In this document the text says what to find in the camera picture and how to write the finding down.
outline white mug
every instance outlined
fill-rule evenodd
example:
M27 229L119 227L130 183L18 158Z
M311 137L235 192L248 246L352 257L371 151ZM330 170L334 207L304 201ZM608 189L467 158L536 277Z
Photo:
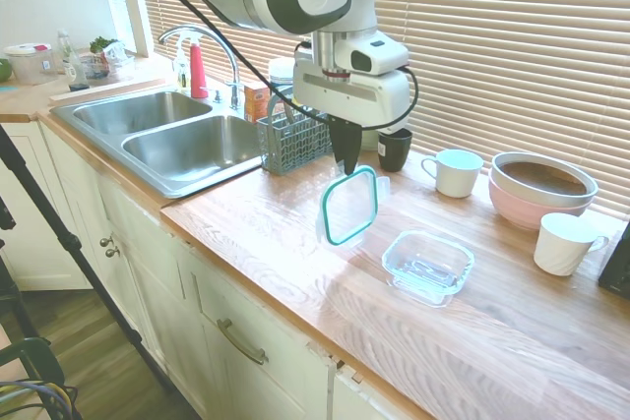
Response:
M586 221L568 213L548 213L540 223L534 261L550 274L571 275L587 253L610 242Z
M435 162L435 172L426 168L427 162ZM422 169L435 179L435 188L449 197L468 197L473 192L474 182L483 167L483 159L473 152L443 150L435 157L422 160Z

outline bottle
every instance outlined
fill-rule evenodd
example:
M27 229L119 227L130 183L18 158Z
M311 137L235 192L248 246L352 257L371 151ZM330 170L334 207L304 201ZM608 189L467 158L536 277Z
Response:
M90 86L88 86L86 72L83 69L79 55L72 47L68 32L65 29L59 30L57 32L57 39L59 41L59 49L61 50L63 59L63 71L70 81L70 92L89 89Z
M182 49L182 42L185 36L181 35L177 40L177 55L173 60L173 70L177 76L177 85L180 92L188 92L190 90L190 63Z
M207 98L206 72L204 60L201 57L200 36L190 34L190 96L193 98Z

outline teal lid rim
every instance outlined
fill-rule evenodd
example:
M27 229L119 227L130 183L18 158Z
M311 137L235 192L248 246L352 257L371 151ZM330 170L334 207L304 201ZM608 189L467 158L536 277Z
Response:
M359 174L362 174L364 172L369 174L372 177L372 185L370 186L371 197L372 197L372 201L374 202L374 207L372 209L372 215L371 215L369 221L365 222L365 224L363 224L362 226L357 227L356 231L351 233L347 238L343 239L342 241L334 241L333 237L331 236L331 229L330 229L330 225L328 223L328 212L326 211L328 199L330 198L331 193L333 192L333 190L337 186L345 183L345 181L347 181L348 179L354 178L354 177L356 177ZM376 172L370 166L360 166L352 174L350 174L349 176L345 176L343 178L340 178L338 181L336 181L333 184L331 184L328 187L328 189L326 190L326 192L324 192L324 195L322 196L322 213L324 215L324 227L326 229L326 239L328 240L328 242L331 245L333 245L333 246L341 246L341 245L343 245L346 241L351 240L356 235L358 235L359 233L361 233L361 232L365 231L367 228L369 228L369 226L372 223L374 223L374 219L376 218L376 214L378 213L378 187L377 187L377 184L376 184L377 178L378 178L378 176L376 175Z

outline stainless steel sink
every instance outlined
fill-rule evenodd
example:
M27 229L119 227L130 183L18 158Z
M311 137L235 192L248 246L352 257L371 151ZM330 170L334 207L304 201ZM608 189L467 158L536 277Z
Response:
M105 135L126 135L198 117L211 109L182 93L167 91L84 105L74 116Z
M169 198L261 164L256 127L212 104L160 90L67 105L52 113Z
M127 140L123 147L163 179L205 179L260 156L254 126L236 117L208 117Z

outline cardboard box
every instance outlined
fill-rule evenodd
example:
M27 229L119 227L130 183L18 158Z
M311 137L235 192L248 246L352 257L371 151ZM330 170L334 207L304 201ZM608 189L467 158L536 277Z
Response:
M264 83L245 83L245 120L256 123L267 117L267 105L271 97Z

